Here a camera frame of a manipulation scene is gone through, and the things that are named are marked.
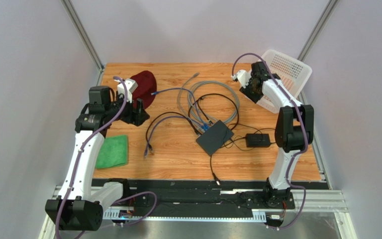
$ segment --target white basket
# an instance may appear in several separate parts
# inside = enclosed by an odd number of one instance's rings
[[[272,73],[277,73],[286,89],[297,98],[310,75],[312,68],[299,60],[280,53],[275,50],[267,50],[262,58],[266,61]],[[258,102],[272,113],[277,114],[277,110],[267,96],[263,96]]]

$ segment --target red hat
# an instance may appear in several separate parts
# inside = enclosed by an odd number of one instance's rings
[[[149,71],[143,71],[135,76],[130,77],[132,80],[136,81],[138,87],[132,94],[132,99],[134,100],[134,107],[137,106],[137,99],[142,99],[144,103],[144,109],[148,108],[153,102],[155,95],[152,96],[151,93],[157,91],[156,78],[153,73]]]

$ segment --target wood grain surface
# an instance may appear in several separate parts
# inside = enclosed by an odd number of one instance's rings
[[[230,63],[121,63],[107,64],[102,79],[102,85],[116,90],[117,83],[113,76],[131,77],[141,71],[151,71],[157,80],[157,89],[181,87],[194,73],[200,75],[186,86],[190,88],[198,81],[215,80],[229,85],[240,100],[240,123],[256,128],[275,128],[277,115],[261,106],[252,103],[239,92],[240,85],[232,82]],[[249,69],[250,64],[238,64],[239,69]],[[107,132],[107,137],[126,134],[129,140],[128,164],[122,167],[96,169],[94,178],[130,178],[130,179],[194,179],[212,180],[209,167],[209,156],[196,143],[196,135],[185,119],[167,119],[157,126],[151,144],[154,154],[144,159],[146,145],[145,131],[151,120],[167,111],[180,112],[177,106],[179,91],[168,91],[156,96],[151,106],[146,109],[150,115],[140,127],[116,121]],[[209,84],[198,88],[195,97],[209,93],[221,93],[233,99],[232,94],[222,86]],[[181,98],[182,105],[188,109],[186,92]],[[207,97],[200,102],[203,110],[219,120],[224,120],[232,114],[234,106],[223,97]],[[255,130],[237,126],[233,132],[245,136]],[[273,130],[263,130],[269,133],[274,141]],[[237,141],[244,150],[245,140]],[[240,151],[236,146],[221,148],[213,155],[213,171],[220,180],[266,180],[272,172],[278,153],[276,144],[269,148],[256,148],[251,151]],[[320,180],[318,167],[312,148],[300,157],[293,180]]]

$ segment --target green cloth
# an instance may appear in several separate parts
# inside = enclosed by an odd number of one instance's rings
[[[104,140],[95,168],[119,167],[128,163],[128,136],[119,135]]]

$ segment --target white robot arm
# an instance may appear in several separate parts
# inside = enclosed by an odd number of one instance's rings
[[[132,92],[137,87],[136,82],[130,79],[121,82],[121,78],[117,81],[121,86],[113,101],[108,86],[91,87],[90,103],[76,119],[75,149],[66,179],[58,197],[47,200],[45,205],[46,213],[60,230],[96,231],[102,223],[103,212],[122,196],[129,196],[125,193],[129,190],[127,180],[105,183],[91,195],[91,182],[98,152],[104,142],[105,127],[115,120],[140,126],[150,118],[140,99],[136,108],[133,107]]]
[[[232,76],[232,79],[241,84],[240,91],[254,103],[266,95],[280,111],[275,129],[275,142],[279,147],[278,156],[264,190],[265,203],[274,207],[289,198],[288,180],[291,179],[300,156],[298,152],[305,147],[302,128],[300,125],[293,125],[294,119],[298,119],[295,107],[298,107],[298,113],[302,119],[300,124],[303,124],[305,128],[308,144],[313,141],[314,111],[312,106],[303,105],[295,99],[286,90],[278,75],[273,74],[275,79],[272,79],[270,74],[263,62],[256,62],[252,64],[251,71],[240,70]]]

